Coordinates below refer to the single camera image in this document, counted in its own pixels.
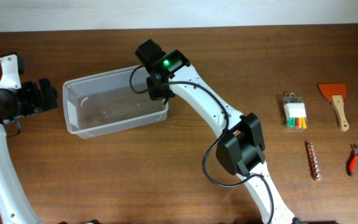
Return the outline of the copper socket bit rail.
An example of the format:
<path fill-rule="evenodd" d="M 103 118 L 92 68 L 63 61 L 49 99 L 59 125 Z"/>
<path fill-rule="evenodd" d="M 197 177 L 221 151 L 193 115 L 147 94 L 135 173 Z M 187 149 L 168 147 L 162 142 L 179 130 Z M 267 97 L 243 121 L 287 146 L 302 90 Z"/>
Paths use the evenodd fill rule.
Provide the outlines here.
<path fill-rule="evenodd" d="M 306 144 L 306 149 L 307 149 L 309 163 L 310 163 L 311 175 L 315 181 L 321 181 L 323 177 L 319 169 L 318 160 L 314 149 L 314 144 L 308 141 L 305 142 L 305 144 Z"/>

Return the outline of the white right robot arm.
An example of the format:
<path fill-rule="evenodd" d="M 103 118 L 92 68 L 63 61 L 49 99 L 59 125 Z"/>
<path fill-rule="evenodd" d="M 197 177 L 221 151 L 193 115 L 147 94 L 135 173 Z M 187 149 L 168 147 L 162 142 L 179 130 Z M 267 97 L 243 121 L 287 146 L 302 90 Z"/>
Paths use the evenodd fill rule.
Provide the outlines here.
<path fill-rule="evenodd" d="M 179 50 L 166 53 L 149 39 L 138 46 L 135 55 L 149 74 L 145 92 L 151 100 L 181 97 L 216 135 L 201 163 L 206 178 L 224 188 L 245 186 L 264 223 L 299 223 L 269 174 L 260 119 L 253 113 L 244 115 L 227 104 Z M 238 183 L 223 184 L 208 174 L 206 161 L 212 152 L 226 172 L 239 178 Z"/>

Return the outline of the clear plastic container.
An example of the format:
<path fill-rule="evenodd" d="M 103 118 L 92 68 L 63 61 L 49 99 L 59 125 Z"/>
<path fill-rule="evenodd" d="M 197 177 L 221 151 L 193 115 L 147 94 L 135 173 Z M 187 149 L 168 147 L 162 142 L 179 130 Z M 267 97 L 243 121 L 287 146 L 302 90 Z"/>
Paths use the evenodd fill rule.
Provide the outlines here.
<path fill-rule="evenodd" d="M 144 68 L 133 66 L 65 82 L 63 110 L 68 132 L 88 139 L 165 120 L 167 103 L 130 88 L 147 88 L 148 76 Z"/>

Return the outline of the orange scraper with wooden handle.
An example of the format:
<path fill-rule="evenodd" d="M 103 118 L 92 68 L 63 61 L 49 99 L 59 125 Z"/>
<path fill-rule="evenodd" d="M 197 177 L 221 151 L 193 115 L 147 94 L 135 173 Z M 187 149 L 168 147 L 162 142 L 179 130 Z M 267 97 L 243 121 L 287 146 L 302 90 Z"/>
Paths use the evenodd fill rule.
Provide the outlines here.
<path fill-rule="evenodd" d="M 349 129 L 344 111 L 344 99 L 346 98 L 345 83 L 319 83 L 318 89 L 323 97 L 330 102 L 336 113 L 338 126 L 341 131 Z"/>

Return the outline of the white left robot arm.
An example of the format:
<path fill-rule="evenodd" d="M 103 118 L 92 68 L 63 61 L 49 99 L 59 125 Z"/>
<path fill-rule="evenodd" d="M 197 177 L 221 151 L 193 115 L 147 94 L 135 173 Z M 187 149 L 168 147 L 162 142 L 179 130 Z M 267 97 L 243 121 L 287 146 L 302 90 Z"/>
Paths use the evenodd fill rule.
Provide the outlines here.
<path fill-rule="evenodd" d="M 9 155 L 5 125 L 55 109 L 58 93 L 47 78 L 25 82 L 20 89 L 0 88 L 0 223 L 40 223 Z"/>

